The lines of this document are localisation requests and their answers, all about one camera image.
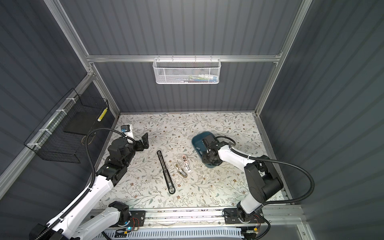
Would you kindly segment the pink mini stapler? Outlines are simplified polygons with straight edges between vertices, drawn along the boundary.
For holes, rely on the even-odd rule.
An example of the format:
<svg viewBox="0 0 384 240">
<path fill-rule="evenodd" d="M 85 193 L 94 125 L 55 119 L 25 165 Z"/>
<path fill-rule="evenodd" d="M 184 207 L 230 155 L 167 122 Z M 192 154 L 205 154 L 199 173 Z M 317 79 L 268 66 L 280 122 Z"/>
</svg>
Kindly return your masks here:
<svg viewBox="0 0 384 240">
<path fill-rule="evenodd" d="M 192 169 L 191 169 L 191 166 L 190 166 L 190 164 L 189 164 L 189 162 L 188 162 L 187 156 L 186 156 L 186 155 L 183 155 L 183 156 L 182 156 L 182 159 L 183 159 L 183 163 L 184 163 L 184 166 L 185 166 L 186 171 L 187 171 L 188 173 L 190 173 L 190 172 L 192 171 Z"/>
</svg>

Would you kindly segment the beige mini stapler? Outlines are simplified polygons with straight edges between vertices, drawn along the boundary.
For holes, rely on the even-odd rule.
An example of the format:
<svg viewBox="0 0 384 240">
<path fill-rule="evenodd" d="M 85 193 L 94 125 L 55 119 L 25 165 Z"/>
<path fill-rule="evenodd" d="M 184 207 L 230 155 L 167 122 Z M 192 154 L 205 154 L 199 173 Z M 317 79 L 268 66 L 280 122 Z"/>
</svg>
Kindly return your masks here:
<svg viewBox="0 0 384 240">
<path fill-rule="evenodd" d="M 184 171 L 184 169 L 179 165 L 179 164 L 175 164 L 175 167 L 178 171 L 178 173 L 183 177 L 183 178 L 187 178 L 188 177 L 188 173 L 186 171 Z"/>
</svg>

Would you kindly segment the black stapler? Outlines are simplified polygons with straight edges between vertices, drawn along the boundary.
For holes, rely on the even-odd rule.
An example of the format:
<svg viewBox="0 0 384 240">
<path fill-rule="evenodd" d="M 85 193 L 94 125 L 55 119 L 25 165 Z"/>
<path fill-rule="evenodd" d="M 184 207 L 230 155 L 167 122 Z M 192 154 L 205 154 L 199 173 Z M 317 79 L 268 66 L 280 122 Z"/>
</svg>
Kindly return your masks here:
<svg viewBox="0 0 384 240">
<path fill-rule="evenodd" d="M 169 171 L 168 171 L 168 169 L 166 167 L 166 164 L 165 164 L 162 152 L 160 150 L 157 151 L 157 156 L 158 156 L 159 161 L 160 161 L 161 166 L 162 166 L 163 175 L 164 175 L 164 178 L 165 178 L 165 181 L 166 181 L 166 185 L 167 185 L 168 191 L 169 191 L 169 193 L 171 195 L 173 195 L 173 194 L 175 194 L 176 189 L 175 189 L 174 183 L 172 181 L 171 175 L 170 175 L 170 173 L 169 173 Z"/>
</svg>

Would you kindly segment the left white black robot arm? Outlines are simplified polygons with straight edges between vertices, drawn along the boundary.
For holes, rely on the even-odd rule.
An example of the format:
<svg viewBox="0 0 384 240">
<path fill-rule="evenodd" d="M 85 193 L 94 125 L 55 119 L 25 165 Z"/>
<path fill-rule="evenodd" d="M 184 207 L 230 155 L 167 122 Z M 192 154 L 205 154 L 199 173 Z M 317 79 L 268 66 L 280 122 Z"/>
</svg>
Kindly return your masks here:
<svg viewBox="0 0 384 240">
<path fill-rule="evenodd" d="M 30 232 L 31 240 L 92 240 L 111 226 L 128 228 L 139 222 L 132 217 L 128 205 L 114 201 L 100 214 L 83 222 L 96 203 L 112 190 L 126 174 L 136 152 L 149 148 L 149 135 L 141 140 L 133 138 L 129 125 L 117 132 L 120 137 L 108 147 L 105 164 L 96 170 L 91 166 L 91 180 L 87 187 L 57 216 L 46 224 L 37 224 Z"/>
</svg>

